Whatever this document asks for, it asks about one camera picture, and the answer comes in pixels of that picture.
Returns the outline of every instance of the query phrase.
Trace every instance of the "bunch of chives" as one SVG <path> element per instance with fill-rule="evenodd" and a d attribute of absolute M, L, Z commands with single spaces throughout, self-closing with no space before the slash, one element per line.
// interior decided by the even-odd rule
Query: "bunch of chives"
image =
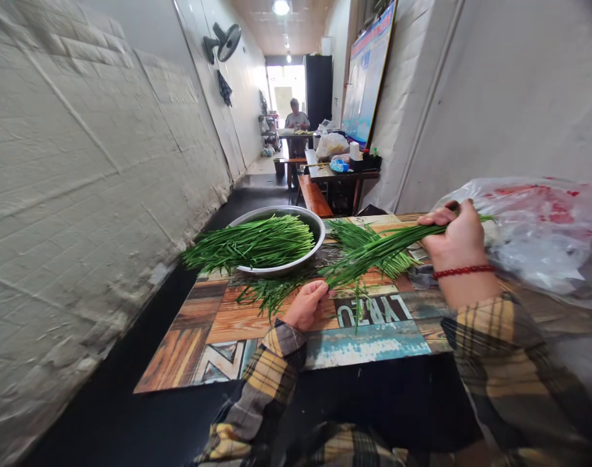
<path fill-rule="evenodd" d="M 312 276 L 312 271 L 304 270 L 282 278 L 258 279 L 247 285 L 235 301 L 240 305 L 250 305 L 260 300 L 258 316 L 267 314 L 268 321 L 271 321 L 291 292 L 299 289 Z"/>
<path fill-rule="evenodd" d="M 348 221 L 327 221 L 331 227 L 331 235 L 340 244 L 341 249 L 351 253 L 364 245 L 380 240 L 369 224 L 360 227 Z M 396 279 L 402 272 L 406 272 L 411 266 L 420 265 L 421 262 L 401 250 L 390 254 L 380 262 L 374 264 L 385 276 Z"/>
<path fill-rule="evenodd" d="M 480 216 L 482 222 L 492 219 L 492 216 Z M 408 246 L 421 241 L 428 235 L 442 234 L 447 226 L 415 226 L 401 229 L 387 230 L 395 232 L 388 237 L 367 243 L 356 250 L 352 250 L 345 258 L 320 271 L 327 279 L 330 289 L 353 283 L 367 270 L 382 263 L 386 258 L 403 251 Z"/>
<path fill-rule="evenodd" d="M 315 246 L 309 226 L 297 216 L 272 216 L 222 230 L 203 233 L 201 240 L 183 252 L 189 269 L 204 271 L 224 268 L 227 273 L 237 266 L 278 267 L 300 259 Z"/>

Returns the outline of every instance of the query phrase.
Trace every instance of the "doorway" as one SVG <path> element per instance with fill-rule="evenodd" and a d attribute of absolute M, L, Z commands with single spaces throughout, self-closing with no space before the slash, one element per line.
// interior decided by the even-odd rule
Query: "doorway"
<path fill-rule="evenodd" d="M 294 97 L 300 102 L 300 111 L 306 109 L 306 74 L 304 65 L 268 66 L 270 98 L 278 113 L 278 126 L 285 128 L 285 119 L 291 113 L 289 102 Z"/>

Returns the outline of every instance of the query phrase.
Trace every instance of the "hanging cloth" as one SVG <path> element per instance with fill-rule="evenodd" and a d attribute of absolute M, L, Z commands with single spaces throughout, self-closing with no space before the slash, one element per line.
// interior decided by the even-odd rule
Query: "hanging cloth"
<path fill-rule="evenodd" d="M 218 70 L 218 84 L 220 85 L 220 95 L 224 99 L 224 103 L 227 104 L 229 107 L 232 107 L 233 104 L 231 103 L 231 94 L 233 90 L 231 86 L 226 82 L 226 79 L 222 76 L 220 70 Z"/>

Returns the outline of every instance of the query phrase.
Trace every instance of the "ceiling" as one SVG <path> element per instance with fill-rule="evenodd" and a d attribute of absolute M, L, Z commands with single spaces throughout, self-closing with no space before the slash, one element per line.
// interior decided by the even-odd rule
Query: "ceiling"
<path fill-rule="evenodd" d="M 333 0 L 291 0 L 285 16 L 272 12 L 272 0 L 231 0 L 265 55 L 285 55 L 287 33 L 292 55 L 319 51 Z"/>

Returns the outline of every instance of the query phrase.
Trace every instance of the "black refrigerator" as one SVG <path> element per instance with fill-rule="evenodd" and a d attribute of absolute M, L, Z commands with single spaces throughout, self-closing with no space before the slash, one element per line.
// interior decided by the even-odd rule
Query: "black refrigerator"
<path fill-rule="evenodd" d="M 315 131 L 324 119 L 333 118 L 333 57 L 305 55 L 304 70 L 307 81 L 306 114 L 311 130 Z"/>

